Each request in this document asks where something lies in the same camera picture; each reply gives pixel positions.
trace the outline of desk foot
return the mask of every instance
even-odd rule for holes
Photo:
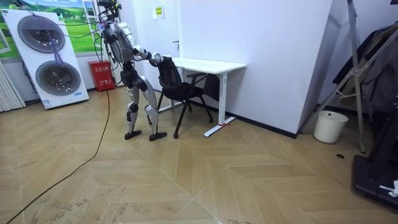
[[[225,124],[228,124],[229,122],[231,122],[231,121],[233,121],[233,120],[235,120],[235,118],[234,118],[234,117],[230,117],[230,118],[226,119],[224,123],[225,123]],[[222,126],[217,125],[217,126],[215,126],[214,128],[211,128],[210,130],[208,130],[208,131],[205,133],[205,136],[206,136],[206,137],[211,136],[213,133],[215,133],[216,131],[218,131],[219,129],[221,129],[221,128],[224,127],[224,126],[225,126],[225,125],[222,125]]]
[[[167,111],[167,110],[172,109],[172,108],[175,108],[175,107],[177,107],[177,106],[179,106],[179,105],[181,105],[181,104],[182,104],[181,102],[178,102],[178,103],[176,103],[176,104],[174,104],[174,105],[171,105],[171,106],[165,106],[165,107],[163,107],[163,108],[161,108],[161,109],[159,110],[159,113],[161,113],[161,112],[163,112],[163,111]]]

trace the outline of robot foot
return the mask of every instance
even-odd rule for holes
[[[132,137],[137,136],[137,135],[139,135],[139,134],[141,134],[141,131],[140,131],[140,130],[133,131],[132,133],[126,133],[126,134],[124,135],[124,140],[129,140],[129,139],[131,139]]]
[[[156,133],[149,136],[149,141],[155,141],[167,136],[167,133]]]

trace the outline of black office chair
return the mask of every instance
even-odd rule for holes
[[[170,100],[175,100],[183,103],[182,112],[178,121],[177,127],[175,128],[174,138],[178,138],[178,131],[181,126],[182,118],[184,117],[185,110],[189,107],[189,111],[192,111],[192,107],[189,104],[190,99],[199,97],[201,103],[206,109],[209,116],[209,122],[213,122],[213,117],[210,114],[209,108],[207,107],[205,100],[203,99],[203,89],[195,86],[198,82],[206,78],[207,74],[197,73],[193,75],[187,75],[188,78],[192,78],[191,84],[182,82],[181,76],[174,65],[171,58],[165,57],[165,61],[159,65],[159,80],[162,86],[162,94],[160,95],[157,109],[159,111],[160,104],[162,103],[163,96],[166,96]]]

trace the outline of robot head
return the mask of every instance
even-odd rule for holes
[[[121,4],[117,4],[116,0],[98,0],[98,5],[103,6],[105,10],[99,14],[107,14],[109,21],[115,20],[115,18],[119,17],[119,9],[122,9]]]

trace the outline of white bucket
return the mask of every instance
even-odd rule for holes
[[[348,118],[342,114],[321,111],[313,136],[321,142],[333,144],[337,142],[347,121]]]

